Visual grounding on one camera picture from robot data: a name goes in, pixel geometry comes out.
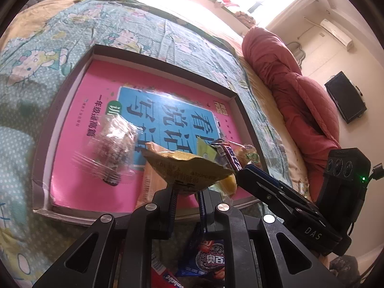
pink book cover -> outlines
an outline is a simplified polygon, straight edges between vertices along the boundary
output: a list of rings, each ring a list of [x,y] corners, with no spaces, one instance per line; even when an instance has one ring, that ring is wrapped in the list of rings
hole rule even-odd
[[[99,131],[97,118],[120,113],[143,129],[134,153],[134,175],[122,175],[117,186],[85,172],[74,161]],[[196,137],[207,143],[219,137],[241,143],[227,102],[215,96],[137,69],[93,60],[68,110],[54,157],[50,196],[53,205],[87,211],[132,212],[145,159],[140,147],[153,141],[170,150],[196,154]],[[234,200],[250,194],[238,187]],[[193,195],[179,196],[178,208],[195,208]]]

gold snack wrapper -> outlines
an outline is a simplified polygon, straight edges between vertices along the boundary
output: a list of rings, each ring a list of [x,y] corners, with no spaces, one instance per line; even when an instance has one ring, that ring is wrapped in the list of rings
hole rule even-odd
[[[168,185],[187,195],[233,174],[232,170],[191,153],[152,152],[147,149],[142,149],[141,153]]]
[[[232,196],[236,193],[237,183],[234,174],[231,174],[229,177],[219,181],[218,184],[225,195]]]

cardboard tray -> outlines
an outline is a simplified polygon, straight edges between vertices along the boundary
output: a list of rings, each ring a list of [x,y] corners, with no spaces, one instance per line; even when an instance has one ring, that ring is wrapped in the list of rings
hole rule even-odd
[[[228,103],[243,144],[252,144],[259,153],[264,171],[268,172],[264,155],[258,142],[256,133],[247,112],[239,96],[213,82],[207,78],[199,76],[193,72],[166,63],[164,61],[103,45],[94,45],[76,64],[67,79],[64,81],[56,98],[51,106],[47,120],[44,124],[32,169],[32,192],[33,192],[33,211],[43,216],[57,219],[63,222],[91,225],[101,214],[105,212],[84,211],[51,204],[50,183],[52,177],[53,163],[56,147],[60,138],[60,131],[64,125],[66,115],[76,94],[84,74],[93,60],[111,62],[118,65],[127,66],[133,69],[145,71],[150,74],[158,75],[169,80],[193,87],[206,92]],[[253,197],[246,197],[234,200],[233,205],[243,208],[254,204],[258,200]],[[126,215],[127,213],[112,213],[115,217]],[[198,220],[198,208],[178,209],[176,220]]]

red cloth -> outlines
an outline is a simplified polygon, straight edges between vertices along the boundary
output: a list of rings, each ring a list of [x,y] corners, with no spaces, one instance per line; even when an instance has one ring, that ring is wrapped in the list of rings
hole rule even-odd
[[[244,37],[242,50],[246,61],[271,90],[288,132],[302,153],[315,201],[329,151],[340,148],[336,106],[316,81],[302,76],[292,53],[273,33],[252,28]]]
[[[222,1],[224,2],[224,6],[238,6],[238,7],[240,7],[240,5],[231,2],[231,0],[222,0]]]

hello kitty bedsheet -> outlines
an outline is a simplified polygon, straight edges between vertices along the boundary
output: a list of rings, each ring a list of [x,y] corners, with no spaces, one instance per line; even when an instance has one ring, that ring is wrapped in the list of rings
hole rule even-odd
[[[32,212],[30,172],[49,107],[94,44],[149,55],[236,91],[257,132],[270,173],[291,184],[281,140],[226,42],[135,0],[82,0],[0,53],[0,259],[31,287],[84,230]]]

